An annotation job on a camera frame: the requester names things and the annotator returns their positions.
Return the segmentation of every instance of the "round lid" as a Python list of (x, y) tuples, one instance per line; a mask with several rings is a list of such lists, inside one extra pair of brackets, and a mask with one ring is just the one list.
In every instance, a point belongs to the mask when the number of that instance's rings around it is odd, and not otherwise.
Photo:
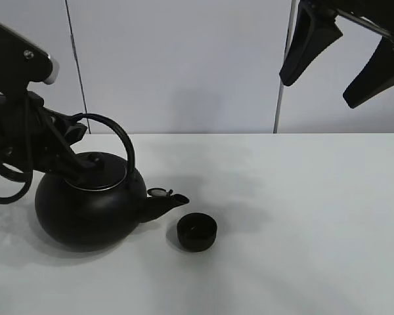
[(179, 243), (186, 250), (205, 251), (215, 242), (217, 224), (209, 215), (190, 213), (178, 221), (177, 233)]
[(84, 172), (80, 180), (66, 179), (68, 184), (80, 190), (110, 189), (122, 182), (127, 175), (125, 164), (118, 156), (100, 152), (84, 152), (78, 154), (78, 156), (97, 164), (96, 169)]

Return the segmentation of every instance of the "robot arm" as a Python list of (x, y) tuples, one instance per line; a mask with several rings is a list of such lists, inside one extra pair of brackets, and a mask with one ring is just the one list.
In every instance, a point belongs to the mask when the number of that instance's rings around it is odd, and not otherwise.
[(294, 84), (309, 64), (343, 35), (336, 26), (339, 15), (382, 36), (368, 64), (343, 94), (355, 108), (394, 86), (394, 0), (301, 0), (280, 77), (283, 84)]
[[(76, 180), (99, 165), (79, 158), (70, 148), (87, 130), (78, 122), (86, 114), (68, 116), (48, 110), (40, 96), (27, 91), (29, 82), (51, 84), (57, 74), (58, 64), (45, 51), (0, 24), (0, 175), (25, 183), (17, 195), (0, 198), (0, 203), (21, 198), (30, 187), (33, 170)], [(116, 125), (96, 116), (110, 127)]]

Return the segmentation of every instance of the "white wall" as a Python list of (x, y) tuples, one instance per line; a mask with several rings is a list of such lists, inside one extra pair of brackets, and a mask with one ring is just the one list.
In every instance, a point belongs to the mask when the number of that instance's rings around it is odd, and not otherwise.
[(285, 87), (279, 133), (394, 133), (394, 87), (354, 110), (342, 97), (381, 37), (343, 18), (337, 24), (343, 37)]
[(0, 0), (0, 22), (32, 40), (60, 63), (53, 85), (31, 83), (45, 106), (65, 114), (83, 112), (64, 0)]
[(89, 112), (130, 133), (273, 131), (290, 0), (68, 2)]

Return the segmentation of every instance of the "kettle spout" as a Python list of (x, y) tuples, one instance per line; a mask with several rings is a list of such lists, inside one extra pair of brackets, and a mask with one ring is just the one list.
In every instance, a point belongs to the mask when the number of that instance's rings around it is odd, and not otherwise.
[(164, 197), (147, 197), (144, 201), (142, 212), (139, 217), (139, 222), (145, 223), (155, 220), (173, 208), (186, 205), (189, 202), (190, 200), (186, 196), (180, 194), (171, 195), (167, 193)]

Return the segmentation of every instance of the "spout cap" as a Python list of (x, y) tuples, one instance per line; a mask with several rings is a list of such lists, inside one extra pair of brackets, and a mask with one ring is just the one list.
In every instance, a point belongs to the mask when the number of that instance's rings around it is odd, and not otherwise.
[(209, 215), (190, 213), (177, 224), (179, 243), (191, 252), (209, 249), (216, 239), (217, 224)]
[(147, 191), (148, 195), (151, 197), (169, 197), (172, 195), (173, 190), (166, 191), (166, 189), (163, 188), (151, 188)]

